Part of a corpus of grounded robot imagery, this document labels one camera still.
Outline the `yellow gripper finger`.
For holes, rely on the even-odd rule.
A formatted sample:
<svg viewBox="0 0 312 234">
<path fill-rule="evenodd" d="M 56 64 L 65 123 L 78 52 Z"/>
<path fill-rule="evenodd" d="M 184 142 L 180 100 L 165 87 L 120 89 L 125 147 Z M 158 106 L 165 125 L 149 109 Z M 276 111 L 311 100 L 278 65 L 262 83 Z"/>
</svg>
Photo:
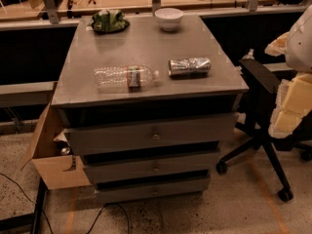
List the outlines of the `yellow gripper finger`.
<svg viewBox="0 0 312 234">
<path fill-rule="evenodd" d="M 267 45 L 267 47 L 264 50 L 264 53 L 273 57 L 284 55 L 286 53 L 288 37 L 289 37 L 288 32 L 282 34 L 273 42 Z"/>
<path fill-rule="evenodd" d="M 300 92 L 284 85 L 278 88 L 276 107 L 270 119 L 269 134 L 275 138 L 285 138 L 293 133 L 303 118 L 312 110 L 312 91 Z"/>
</svg>

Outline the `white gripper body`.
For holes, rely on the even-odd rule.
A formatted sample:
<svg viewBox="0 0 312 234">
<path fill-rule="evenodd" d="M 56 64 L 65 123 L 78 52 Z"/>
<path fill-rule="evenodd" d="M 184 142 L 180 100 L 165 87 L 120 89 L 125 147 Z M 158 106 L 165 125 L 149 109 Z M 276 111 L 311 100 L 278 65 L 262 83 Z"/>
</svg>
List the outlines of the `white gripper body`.
<svg viewBox="0 0 312 234">
<path fill-rule="evenodd" d="M 300 92 L 311 92 L 312 91 L 312 74 L 297 72 L 290 79 L 284 81 L 284 85 L 292 90 Z"/>
</svg>

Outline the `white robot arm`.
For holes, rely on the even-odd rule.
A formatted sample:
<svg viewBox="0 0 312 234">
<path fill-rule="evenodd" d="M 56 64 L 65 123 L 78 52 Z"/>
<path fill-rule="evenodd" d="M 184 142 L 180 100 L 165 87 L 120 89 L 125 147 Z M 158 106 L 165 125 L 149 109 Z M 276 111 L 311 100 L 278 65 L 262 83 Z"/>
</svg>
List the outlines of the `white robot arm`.
<svg viewBox="0 0 312 234">
<path fill-rule="evenodd" d="M 265 49 L 277 57 L 284 55 L 286 65 L 297 74 L 283 79 L 278 88 L 269 134 L 275 138 L 290 136 L 303 118 L 312 111 L 312 6 L 291 27 Z"/>
</svg>

